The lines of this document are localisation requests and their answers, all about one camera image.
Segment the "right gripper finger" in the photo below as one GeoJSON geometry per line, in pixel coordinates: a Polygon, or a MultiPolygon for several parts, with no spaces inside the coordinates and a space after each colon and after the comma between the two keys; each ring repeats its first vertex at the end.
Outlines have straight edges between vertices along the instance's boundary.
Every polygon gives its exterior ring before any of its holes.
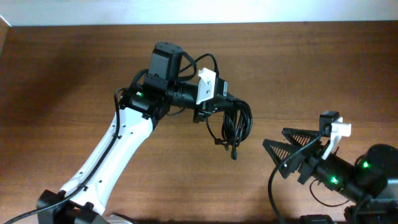
{"type": "MultiPolygon", "coordinates": [[[[298,151],[300,148],[291,145],[289,142],[279,142],[270,139],[265,139],[262,143],[264,149],[272,158],[276,166],[278,166],[284,159],[291,154],[298,151]]],[[[305,160],[303,152],[297,154],[294,158],[287,161],[280,169],[279,172],[284,179],[287,179],[290,174],[293,174],[305,160]]]]}
{"type": "Polygon", "coordinates": [[[283,128],[282,135],[288,140],[291,145],[301,148],[314,140],[319,134],[319,131],[283,128]]]}

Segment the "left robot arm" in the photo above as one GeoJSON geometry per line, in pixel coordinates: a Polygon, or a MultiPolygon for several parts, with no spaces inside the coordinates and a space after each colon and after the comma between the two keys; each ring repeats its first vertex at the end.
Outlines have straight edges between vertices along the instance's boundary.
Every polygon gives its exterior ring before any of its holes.
{"type": "Polygon", "coordinates": [[[236,98],[217,70],[197,69],[182,47],[155,44],[150,67],[115,92],[116,111],[106,134],[59,192],[45,190],[37,202],[39,223],[105,223],[111,192],[130,158],[171,106],[194,111],[194,122],[233,109],[236,98]]]}

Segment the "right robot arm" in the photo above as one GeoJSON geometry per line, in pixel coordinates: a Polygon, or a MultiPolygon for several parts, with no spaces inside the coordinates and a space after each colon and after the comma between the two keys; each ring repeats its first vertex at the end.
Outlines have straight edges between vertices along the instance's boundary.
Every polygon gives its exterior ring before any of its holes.
{"type": "Polygon", "coordinates": [[[298,172],[298,182],[323,184],[352,205],[346,207],[346,223],[397,223],[397,148],[375,144],[351,164],[330,152],[339,136],[330,128],[318,131],[284,128],[287,142],[265,139],[264,149],[275,163],[276,173],[287,179],[298,172]]]}

